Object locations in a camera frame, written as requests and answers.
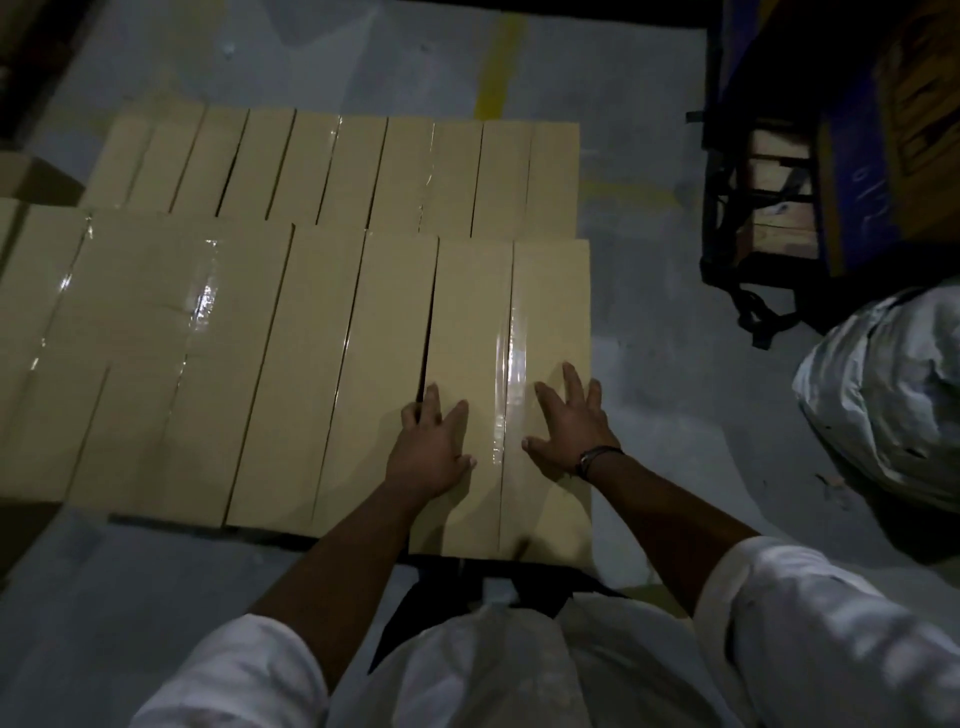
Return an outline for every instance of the person's right hand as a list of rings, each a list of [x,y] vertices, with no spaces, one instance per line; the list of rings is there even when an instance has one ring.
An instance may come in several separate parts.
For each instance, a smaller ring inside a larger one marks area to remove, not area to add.
[[[552,387],[539,381],[534,391],[543,409],[549,440],[539,437],[523,438],[523,449],[531,456],[539,457],[550,465],[573,473],[580,456],[587,450],[609,445],[620,447],[620,442],[610,431],[607,415],[600,408],[600,382],[591,379],[587,395],[577,370],[564,363],[564,389],[566,403]]]

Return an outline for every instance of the forearm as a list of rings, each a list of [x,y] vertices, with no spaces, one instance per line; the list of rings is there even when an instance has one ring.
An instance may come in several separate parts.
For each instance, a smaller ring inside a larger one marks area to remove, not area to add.
[[[627,455],[590,465],[590,482],[630,527],[670,593],[691,616],[707,577],[756,532]]]
[[[300,635],[331,692],[370,628],[423,505],[416,489],[384,482],[251,608]]]

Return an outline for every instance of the rolled-up sleeve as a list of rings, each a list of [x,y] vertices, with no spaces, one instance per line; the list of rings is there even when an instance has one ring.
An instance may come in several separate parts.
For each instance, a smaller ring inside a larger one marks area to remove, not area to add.
[[[735,546],[694,626],[747,726],[960,725],[960,648],[809,548],[766,537]]]
[[[329,705],[313,654],[285,624],[245,615],[210,633],[132,728],[315,728]]]

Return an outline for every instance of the concrete floor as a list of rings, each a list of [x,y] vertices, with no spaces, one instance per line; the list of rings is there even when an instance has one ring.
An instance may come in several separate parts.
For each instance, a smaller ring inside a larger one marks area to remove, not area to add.
[[[27,146],[85,180],[122,101],[170,93],[469,117],[501,23],[495,12],[375,0],[109,0]],[[511,69],[504,117],[581,123],[593,368],[613,428],[649,467],[825,551],[960,639],[958,561],[919,566],[863,497],[827,485],[836,470],[790,389],[818,335],[796,328],[769,352],[752,349],[729,299],[699,281],[705,159],[684,113],[703,103],[704,57],[698,31],[530,17]],[[765,295],[790,305],[784,292]],[[601,577],[654,583],[595,498]],[[124,725],[193,643],[295,558],[65,509],[0,598],[0,724]],[[396,568],[341,695],[362,686],[379,630],[415,579]]]

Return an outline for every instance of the black wristband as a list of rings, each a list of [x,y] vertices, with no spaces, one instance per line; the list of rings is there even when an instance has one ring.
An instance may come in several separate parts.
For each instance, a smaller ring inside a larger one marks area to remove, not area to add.
[[[623,450],[620,448],[615,448],[613,445],[600,445],[596,448],[590,448],[584,454],[580,456],[580,460],[577,461],[577,467],[573,469],[573,472],[577,477],[587,480],[587,471],[590,469],[590,463],[592,463],[597,455],[602,455],[604,452],[619,452],[623,454]]]

